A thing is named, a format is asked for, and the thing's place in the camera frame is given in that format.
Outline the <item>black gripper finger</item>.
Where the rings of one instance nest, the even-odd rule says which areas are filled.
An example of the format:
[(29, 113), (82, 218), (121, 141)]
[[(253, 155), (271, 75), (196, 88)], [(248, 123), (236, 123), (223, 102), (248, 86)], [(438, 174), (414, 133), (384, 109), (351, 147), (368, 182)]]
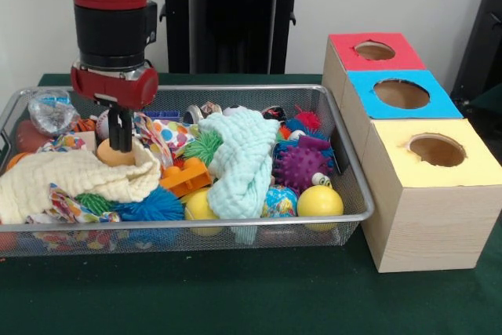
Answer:
[(118, 113), (120, 118), (120, 130), (119, 130), (119, 149), (121, 152), (130, 152), (132, 150), (132, 128), (133, 120), (129, 110), (122, 109)]
[(108, 129), (109, 129), (109, 144), (112, 149), (120, 148), (120, 125), (118, 122), (118, 111), (116, 108), (111, 107), (107, 115)]

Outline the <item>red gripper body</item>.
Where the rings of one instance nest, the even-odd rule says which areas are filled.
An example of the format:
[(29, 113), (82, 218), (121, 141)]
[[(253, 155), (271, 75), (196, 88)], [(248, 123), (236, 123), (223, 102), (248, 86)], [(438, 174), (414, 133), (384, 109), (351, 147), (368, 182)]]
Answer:
[(149, 105), (158, 91), (158, 72), (146, 64), (132, 71), (99, 71), (75, 62), (71, 84), (78, 94), (130, 110)]

